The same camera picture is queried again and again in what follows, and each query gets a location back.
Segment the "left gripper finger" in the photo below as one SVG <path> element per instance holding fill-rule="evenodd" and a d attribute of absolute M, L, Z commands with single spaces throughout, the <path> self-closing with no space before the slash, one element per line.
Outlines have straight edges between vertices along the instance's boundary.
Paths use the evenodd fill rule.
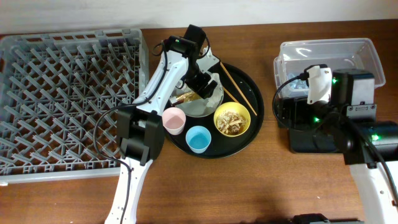
<path fill-rule="evenodd" d="M 205 84 L 202 84 L 201 82 L 187 82 L 187 86 L 198 96 L 205 99 L 205 92 L 204 92 Z"/>
<path fill-rule="evenodd" d="M 209 97 L 211 97 L 212 94 L 213 94 L 213 92 L 214 92 L 214 90 L 215 90 L 215 88 L 217 87 L 217 85 L 218 85 L 218 83 L 217 83 L 216 81 L 212 81 L 211 83 L 209 83 L 209 84 L 205 87 L 205 89 L 203 90 L 203 91 L 204 91 L 203 97 L 204 97 L 204 98 L 209 98 Z"/>

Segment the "white napkin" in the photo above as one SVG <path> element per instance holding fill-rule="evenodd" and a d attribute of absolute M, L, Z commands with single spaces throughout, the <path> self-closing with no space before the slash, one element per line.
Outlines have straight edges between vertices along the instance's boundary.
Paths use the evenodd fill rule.
<path fill-rule="evenodd" d="M 220 103 L 224 93 L 224 89 L 218 73 L 211 74 L 211 81 L 216 82 L 216 87 L 213 90 L 213 94 L 209 97 L 208 102 L 206 103 L 206 107 L 208 108 L 214 108 L 215 106 L 217 106 Z"/>

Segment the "yellow bowl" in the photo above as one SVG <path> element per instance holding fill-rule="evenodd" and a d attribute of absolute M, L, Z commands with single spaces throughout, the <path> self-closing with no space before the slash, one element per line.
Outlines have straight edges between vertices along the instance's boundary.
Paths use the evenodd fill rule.
<path fill-rule="evenodd" d="M 233 111 L 233 112 L 239 113 L 241 116 L 243 116 L 246 119 L 247 122 L 246 122 L 244 129 L 238 135 L 235 135 L 235 136 L 226 135 L 226 134 L 221 133 L 221 131 L 218 130 L 222 135 L 224 135 L 226 137 L 234 138 L 234 137 L 242 135 L 249 129 L 250 124 L 251 124 L 251 115 L 245 106 L 243 106 L 239 103 L 236 103 L 236 102 L 223 103 L 222 105 L 217 107 L 217 109 L 214 113 L 214 116 L 213 116 L 213 121 L 214 121 L 214 125 L 215 125 L 216 129 L 218 129 L 216 127 L 216 119 L 221 113 L 223 113 L 225 111 Z"/>

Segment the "pink cup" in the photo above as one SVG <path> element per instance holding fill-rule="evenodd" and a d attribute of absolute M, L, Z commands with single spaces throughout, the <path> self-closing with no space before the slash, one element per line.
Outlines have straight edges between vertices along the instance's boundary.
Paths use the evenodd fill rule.
<path fill-rule="evenodd" d="M 176 136 L 181 134 L 184 129 L 186 115 L 180 108 L 170 107 L 163 112 L 162 122 L 167 132 Z"/>

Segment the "food scraps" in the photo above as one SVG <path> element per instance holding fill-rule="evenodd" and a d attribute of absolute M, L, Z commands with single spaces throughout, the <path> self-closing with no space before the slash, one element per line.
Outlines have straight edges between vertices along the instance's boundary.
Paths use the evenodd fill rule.
<path fill-rule="evenodd" d="M 238 135 L 246 125 L 246 119 L 239 113 L 225 111 L 216 119 L 216 127 L 221 133 L 226 135 Z"/>

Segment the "light blue cup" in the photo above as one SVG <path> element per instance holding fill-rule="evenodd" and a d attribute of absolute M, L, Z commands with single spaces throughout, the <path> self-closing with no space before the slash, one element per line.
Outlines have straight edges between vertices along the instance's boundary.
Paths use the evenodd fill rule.
<path fill-rule="evenodd" d="M 185 136 L 189 148 L 197 154 L 204 153 L 211 143 L 211 133 L 204 126 L 193 126 Z"/>

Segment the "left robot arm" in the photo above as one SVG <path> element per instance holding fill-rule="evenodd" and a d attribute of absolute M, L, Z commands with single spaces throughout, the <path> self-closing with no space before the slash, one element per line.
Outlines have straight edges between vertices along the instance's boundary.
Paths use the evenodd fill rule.
<path fill-rule="evenodd" d="M 177 85 L 209 98 L 217 82 L 208 73 L 218 59 L 201 53 L 209 40 L 201 27 L 189 25 L 184 36 L 171 35 L 160 44 L 159 65 L 144 91 L 131 104 L 115 106 L 101 115 L 117 112 L 116 143 L 121 157 L 120 175 L 106 223 L 135 223 L 144 179 L 164 144 L 162 113 Z"/>

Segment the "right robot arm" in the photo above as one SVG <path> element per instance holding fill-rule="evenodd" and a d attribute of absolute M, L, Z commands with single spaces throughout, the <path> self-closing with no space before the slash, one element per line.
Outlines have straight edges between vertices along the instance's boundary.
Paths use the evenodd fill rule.
<path fill-rule="evenodd" d="M 378 121 L 374 75 L 312 65 L 278 87 L 272 111 L 296 153 L 341 153 L 366 223 L 397 223 L 397 123 Z"/>

